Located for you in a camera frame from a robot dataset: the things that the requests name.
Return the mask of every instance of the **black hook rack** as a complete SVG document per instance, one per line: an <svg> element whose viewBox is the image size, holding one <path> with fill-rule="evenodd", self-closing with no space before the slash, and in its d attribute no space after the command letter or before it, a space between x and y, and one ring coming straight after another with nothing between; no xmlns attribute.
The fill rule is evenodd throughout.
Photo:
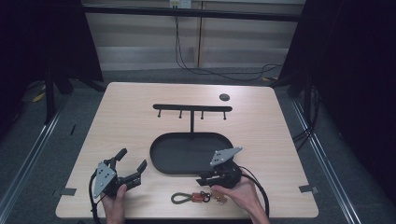
<svg viewBox="0 0 396 224"><path fill-rule="evenodd" d="M222 112L223 119L226 120L225 113L231 112L233 110L230 106L215 106L215 105L158 105L155 104L152 106L154 109L159 110L158 118L161 117L162 110L178 110L180 111L179 118L181 119L181 114L183 110L190 111L190 120L191 120L191 133L194 132L194 112L201 111L201 119L204 119L204 112Z"/></svg>

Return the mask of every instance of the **metal rail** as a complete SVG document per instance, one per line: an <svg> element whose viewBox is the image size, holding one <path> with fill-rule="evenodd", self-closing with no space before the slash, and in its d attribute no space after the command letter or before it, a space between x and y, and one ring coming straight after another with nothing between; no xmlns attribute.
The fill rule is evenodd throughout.
<svg viewBox="0 0 396 224"><path fill-rule="evenodd" d="M308 124L306 123L304 118L303 107L300 105L300 103L296 101L293 102L293 105L294 105L294 109L296 110L297 116L301 124L303 125L303 128L306 130L308 128ZM330 183L332 192L334 193L335 198L337 199L341 207L341 210L346 216L347 222L350 224L361 224L361 220L359 219L355 207L352 201L350 201L349 197L347 196L347 192L344 190L340 180L338 179L337 174L332 168L332 164L327 158L327 155L321 143L319 142L317 135L315 133L311 133L311 136L309 137L309 141L311 143L312 148L314 149L315 154L317 155L318 162L324 174L326 175L327 180Z"/></svg>
<svg viewBox="0 0 396 224"><path fill-rule="evenodd" d="M12 207L20 196L23 187L25 186L29 178L30 173L32 173L33 168L35 167L35 163L40 157L44 146L47 144L50 135L52 134L52 131L58 122L58 119L64 109L66 101L67 97L65 96L61 101L61 105L52 120L48 124L44 125L40 135L35 140L35 144L30 150L29 155L21 166L21 169L18 171L17 175L14 177L10 186L8 186L7 191L3 195L3 198L0 201L0 224L6 223Z"/></svg>
<svg viewBox="0 0 396 224"><path fill-rule="evenodd" d="M292 15L292 14L236 12L236 11L168 8L168 7L121 7L121 6L109 6L109 5L96 5L96 4L83 4L82 6L43 4L36 7L37 9L41 9L41 10L82 10L88 13L179 16L179 17L254 20L254 21L297 22L301 19L300 15Z"/></svg>

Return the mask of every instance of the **gray floor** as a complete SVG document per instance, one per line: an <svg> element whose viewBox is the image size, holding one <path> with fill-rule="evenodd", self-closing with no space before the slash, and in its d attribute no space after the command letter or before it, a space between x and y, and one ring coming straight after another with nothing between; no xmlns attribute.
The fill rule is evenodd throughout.
<svg viewBox="0 0 396 224"><path fill-rule="evenodd" d="M216 72L254 72L257 69L215 69ZM264 77L277 77L280 68L264 74ZM229 77L251 79L258 75L232 75ZM182 69L144 70L144 71L114 71L105 72L105 84L111 81L160 82L160 83L195 83L221 85L267 86L270 82L257 78L250 81L230 80L217 75L196 75ZM55 215L59 195L57 189L64 188L73 169L74 163L91 126L93 117L100 104L103 93L94 91L86 85L73 80L74 92L68 96L57 94L57 103L66 101L60 113L49 140L44 146L32 172L23 184L21 194L17 197L12 210L7 214L5 223L78 223L74 219L60 219ZM293 101L286 94L286 88L277 88L276 96L281 105L286 122L292 136L300 133L303 127L297 118ZM4 196L10 189L14 177L18 174L24 159L28 156L35 140L43 129L45 120L45 100L32 103L29 99L35 95L35 90L27 92L25 103L19 119L9 132L2 137L0 143L0 195ZM320 106L316 134L324 147L327 158L332 163L347 196L349 196L361 223L396 223L396 209L386 198L381 188L364 170L343 142L326 112L324 105ZM307 142L299 152L306 176L312 186L318 188L315 194L319 215L316 218L271 219L272 223L348 223L339 202L334 196L329 181L318 162L317 155ZM134 223L151 223L153 220L139 220ZM172 223L192 223L193 221L172 221ZM242 223L242 221L194 221L193 223Z"/></svg>

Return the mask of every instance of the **keychain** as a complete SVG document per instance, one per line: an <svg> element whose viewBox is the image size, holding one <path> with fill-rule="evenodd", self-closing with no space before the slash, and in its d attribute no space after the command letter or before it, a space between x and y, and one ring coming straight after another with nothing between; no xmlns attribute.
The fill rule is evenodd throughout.
<svg viewBox="0 0 396 224"><path fill-rule="evenodd" d="M176 197L183 197L183 200L175 200ZM193 203L208 203L210 201L210 193L205 193L201 191L200 193L193 193L193 194L187 194L187 193L175 193L171 197L171 201L174 204L181 204L181 203L186 203L189 201L192 201Z"/></svg>
<svg viewBox="0 0 396 224"><path fill-rule="evenodd" d="M215 190L212 190L212 198L214 198L216 200L216 202L218 202L219 204L225 204L227 203L227 199L224 197L224 194L222 193L218 193Z"/></svg>

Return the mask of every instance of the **black curtain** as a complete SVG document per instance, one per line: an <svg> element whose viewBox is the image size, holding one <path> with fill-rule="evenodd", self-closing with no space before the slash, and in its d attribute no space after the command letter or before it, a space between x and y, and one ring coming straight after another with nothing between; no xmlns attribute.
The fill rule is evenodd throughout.
<svg viewBox="0 0 396 224"><path fill-rule="evenodd" d="M61 91L68 78L103 81L85 13L73 6L80 1L0 1L0 135L49 70Z"/></svg>
<svg viewBox="0 0 396 224"><path fill-rule="evenodd" d="M279 77L317 86L341 135L396 204L396 3L307 0Z"/></svg>

